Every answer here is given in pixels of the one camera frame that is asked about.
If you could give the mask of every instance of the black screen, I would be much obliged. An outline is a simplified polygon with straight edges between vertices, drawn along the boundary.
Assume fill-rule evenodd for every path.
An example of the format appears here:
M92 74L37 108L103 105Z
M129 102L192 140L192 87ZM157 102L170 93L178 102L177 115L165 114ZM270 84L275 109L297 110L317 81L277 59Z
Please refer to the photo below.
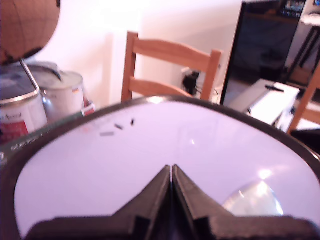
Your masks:
M281 82L304 1L243 2L221 104L228 106L259 79Z

